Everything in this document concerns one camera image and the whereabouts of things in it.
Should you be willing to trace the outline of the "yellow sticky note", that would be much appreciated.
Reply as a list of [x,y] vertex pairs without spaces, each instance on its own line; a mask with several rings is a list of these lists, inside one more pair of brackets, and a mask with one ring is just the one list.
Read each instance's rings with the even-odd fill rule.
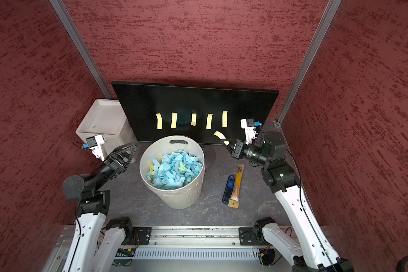
[[196,113],[192,113],[192,117],[191,117],[191,126],[196,126],[196,122],[197,122],[197,114]]
[[216,132],[214,133],[214,135],[215,135],[216,137],[218,137],[218,138],[222,141],[223,144],[225,144],[225,145],[229,145],[229,144],[230,144],[230,142],[226,140],[226,137],[224,136],[223,133],[221,133],[221,132],[219,132],[219,131],[216,131]]
[[206,129],[211,130],[212,127],[212,120],[213,120],[213,114],[208,114],[207,119],[206,119]]
[[222,112],[222,127],[226,128],[228,126],[228,112],[223,111]]
[[157,130],[162,130],[163,128],[163,118],[160,113],[156,114],[156,119],[157,119]]
[[177,113],[172,112],[172,117],[171,117],[171,128],[175,129],[177,126]]

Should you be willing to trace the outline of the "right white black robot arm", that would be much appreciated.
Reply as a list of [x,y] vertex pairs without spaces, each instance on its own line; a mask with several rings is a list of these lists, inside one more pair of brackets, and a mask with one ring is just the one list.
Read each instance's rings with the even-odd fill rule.
[[295,272],[353,271],[350,261],[339,256],[317,223],[301,180],[286,161],[288,149],[281,133],[265,133],[259,146],[240,139],[220,137],[220,141],[233,158],[262,167],[265,184],[284,208],[298,238],[293,240],[272,218],[264,218],[254,226],[259,241],[272,245]]

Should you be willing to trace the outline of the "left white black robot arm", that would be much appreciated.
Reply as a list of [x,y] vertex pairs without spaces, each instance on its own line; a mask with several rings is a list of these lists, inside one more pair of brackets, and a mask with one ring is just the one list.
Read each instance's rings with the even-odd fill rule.
[[63,182],[67,200],[77,202],[74,236],[63,271],[108,272],[121,246],[140,245],[129,217],[105,221],[111,196],[101,189],[127,170],[138,147],[138,142],[119,146],[91,173],[73,175]]

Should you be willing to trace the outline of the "black flat monitor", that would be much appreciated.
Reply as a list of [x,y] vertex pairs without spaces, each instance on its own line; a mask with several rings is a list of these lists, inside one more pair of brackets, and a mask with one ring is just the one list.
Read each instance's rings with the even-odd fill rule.
[[[140,142],[155,142],[167,136],[187,136],[199,144],[217,145],[216,131],[228,139],[245,139],[241,119],[265,122],[279,95],[273,90],[198,88],[149,83],[112,82],[114,92]],[[222,127],[222,112],[228,112],[228,126]],[[177,126],[171,128],[172,112]],[[156,114],[163,118],[157,130]],[[197,114],[191,126],[192,113]],[[208,114],[213,114],[211,130],[206,129]]]

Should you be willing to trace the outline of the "white styrofoam box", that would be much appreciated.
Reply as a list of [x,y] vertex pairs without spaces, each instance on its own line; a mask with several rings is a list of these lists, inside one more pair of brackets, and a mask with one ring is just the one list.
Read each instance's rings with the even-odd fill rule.
[[84,142],[92,136],[103,135],[106,140],[103,146],[108,154],[118,146],[137,141],[118,100],[95,100],[75,132]]

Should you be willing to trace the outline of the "blue utility knife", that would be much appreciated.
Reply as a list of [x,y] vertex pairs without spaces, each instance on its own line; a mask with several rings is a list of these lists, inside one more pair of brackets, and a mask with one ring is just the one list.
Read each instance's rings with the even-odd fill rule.
[[225,187],[225,190],[224,190],[223,198],[222,198],[222,202],[225,205],[228,205],[229,200],[230,200],[230,198],[232,196],[234,183],[235,183],[235,176],[234,175],[229,175],[229,177],[227,179],[226,187]]

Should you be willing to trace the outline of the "blue paper scraps pile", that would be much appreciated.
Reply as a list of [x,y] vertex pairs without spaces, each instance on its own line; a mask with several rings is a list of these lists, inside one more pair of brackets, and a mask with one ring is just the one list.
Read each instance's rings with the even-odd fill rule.
[[203,170],[198,156],[192,156],[184,150],[163,154],[161,159],[153,156],[147,165],[149,170],[146,181],[160,190],[183,188],[195,181]]

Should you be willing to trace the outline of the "white plastic waste basket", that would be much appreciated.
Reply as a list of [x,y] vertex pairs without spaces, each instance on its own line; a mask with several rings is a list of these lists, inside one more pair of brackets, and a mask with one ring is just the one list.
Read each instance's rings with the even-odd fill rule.
[[[153,188],[146,181],[146,174],[149,166],[147,165],[150,159],[155,156],[161,159],[163,154],[170,154],[184,150],[192,156],[198,156],[203,164],[203,170],[198,177],[189,185],[177,190],[160,190]],[[192,206],[201,194],[202,185],[205,174],[205,157],[201,146],[189,137],[185,136],[169,136],[162,138],[150,145],[141,157],[139,171],[144,185],[155,193],[166,205],[173,209],[185,209]]]

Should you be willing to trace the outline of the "orange handled scraper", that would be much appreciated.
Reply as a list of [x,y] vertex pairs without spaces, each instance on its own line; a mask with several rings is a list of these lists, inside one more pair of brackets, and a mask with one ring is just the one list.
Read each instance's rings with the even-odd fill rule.
[[243,176],[245,165],[244,164],[238,164],[237,165],[237,171],[235,175],[235,182],[233,185],[233,192],[230,197],[230,200],[228,202],[229,207],[233,207],[238,209],[239,208],[239,195],[240,195],[240,184],[241,184],[241,179]]

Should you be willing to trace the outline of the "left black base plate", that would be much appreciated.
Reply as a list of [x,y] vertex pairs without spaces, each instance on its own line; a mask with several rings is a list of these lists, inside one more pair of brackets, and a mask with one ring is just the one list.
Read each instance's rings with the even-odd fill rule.
[[122,245],[149,245],[151,238],[151,227],[133,227],[132,231],[126,232]]

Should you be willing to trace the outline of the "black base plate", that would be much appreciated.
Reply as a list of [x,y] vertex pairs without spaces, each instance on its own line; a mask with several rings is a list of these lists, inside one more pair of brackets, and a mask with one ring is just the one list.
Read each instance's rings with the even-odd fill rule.
[[151,227],[133,227],[132,231],[126,232],[122,245],[149,245],[151,238]]
[[265,241],[261,231],[255,227],[240,227],[239,240],[240,245],[244,246],[267,247],[269,245],[269,243]]

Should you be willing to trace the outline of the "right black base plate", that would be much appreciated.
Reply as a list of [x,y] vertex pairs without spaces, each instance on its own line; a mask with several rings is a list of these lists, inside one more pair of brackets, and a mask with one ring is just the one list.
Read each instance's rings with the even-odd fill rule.
[[244,246],[267,247],[269,245],[269,243],[265,241],[261,231],[255,227],[240,227],[239,240],[240,245]]

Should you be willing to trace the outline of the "aluminium mounting rail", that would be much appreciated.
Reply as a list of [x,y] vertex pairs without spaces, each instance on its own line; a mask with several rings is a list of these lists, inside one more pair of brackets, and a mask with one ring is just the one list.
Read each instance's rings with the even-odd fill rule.
[[[294,242],[297,247],[301,247],[301,238],[289,236],[285,230],[275,223],[268,223],[261,227],[255,224],[253,227],[261,231],[264,239],[269,244],[276,244],[277,241]],[[124,222],[113,223],[112,226],[103,227],[99,232],[95,227],[90,227],[88,223],[81,226],[66,226],[62,234],[55,243],[55,248],[70,248],[73,241],[80,244],[90,242],[95,249],[107,244],[112,239],[117,239],[121,247],[144,248],[144,247],[195,247],[195,248],[227,248],[231,246],[241,246],[239,240],[240,227],[215,227],[215,226],[152,226],[149,245],[122,245],[126,237],[126,232],[132,231],[133,226]]]

